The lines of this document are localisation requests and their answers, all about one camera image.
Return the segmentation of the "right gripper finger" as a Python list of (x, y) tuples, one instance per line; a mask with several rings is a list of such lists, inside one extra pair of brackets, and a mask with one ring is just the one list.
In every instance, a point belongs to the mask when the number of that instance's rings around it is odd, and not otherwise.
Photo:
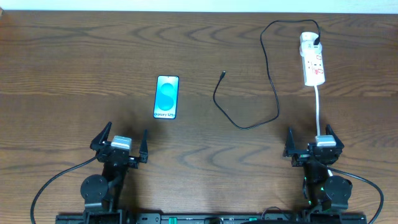
[(332, 127), (329, 124), (326, 125), (325, 133), (326, 135), (331, 136), (334, 139), (335, 147), (340, 149), (343, 149), (345, 147), (345, 145), (341, 142), (341, 140), (338, 138), (338, 136), (335, 134), (335, 132), (333, 131)]
[(288, 128), (287, 139), (283, 151), (284, 157), (292, 157), (295, 152), (295, 142), (293, 138), (292, 128)]

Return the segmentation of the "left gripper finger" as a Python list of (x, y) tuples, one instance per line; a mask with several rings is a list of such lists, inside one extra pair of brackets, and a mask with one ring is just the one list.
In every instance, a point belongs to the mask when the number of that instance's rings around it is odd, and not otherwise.
[(145, 129), (139, 150), (139, 162), (146, 164), (148, 161), (148, 155), (149, 153), (147, 147), (147, 130)]
[(108, 122), (104, 129), (91, 141), (92, 150), (102, 150), (109, 145), (108, 136), (111, 130), (112, 122)]

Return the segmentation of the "blue Galaxy smartphone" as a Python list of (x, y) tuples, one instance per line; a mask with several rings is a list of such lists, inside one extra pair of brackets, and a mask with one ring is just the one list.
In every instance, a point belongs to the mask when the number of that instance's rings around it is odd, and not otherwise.
[(153, 117), (175, 119), (177, 116), (179, 77), (159, 75), (155, 91)]

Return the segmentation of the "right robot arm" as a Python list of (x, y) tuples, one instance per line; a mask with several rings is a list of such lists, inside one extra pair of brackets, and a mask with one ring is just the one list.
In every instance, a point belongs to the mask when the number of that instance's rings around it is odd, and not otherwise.
[(343, 152), (344, 144), (330, 125), (326, 134), (316, 137), (306, 149), (297, 149), (292, 129), (288, 129), (283, 152), (292, 159), (293, 167), (303, 167), (303, 194), (310, 206), (302, 210), (298, 218), (308, 223), (342, 223), (342, 212), (348, 209), (352, 182), (339, 175), (331, 175), (329, 166)]

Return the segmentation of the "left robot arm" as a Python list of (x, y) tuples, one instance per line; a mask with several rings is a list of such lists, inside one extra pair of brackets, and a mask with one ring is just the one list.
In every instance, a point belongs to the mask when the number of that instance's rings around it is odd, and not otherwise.
[(85, 200), (84, 223), (135, 223), (134, 215), (119, 208), (119, 197), (129, 169), (137, 169), (147, 163), (147, 130), (144, 131), (138, 156), (131, 156), (132, 139), (115, 136), (108, 141), (112, 123), (91, 141), (90, 148), (96, 152), (95, 159), (103, 163), (102, 174), (87, 177), (80, 187)]

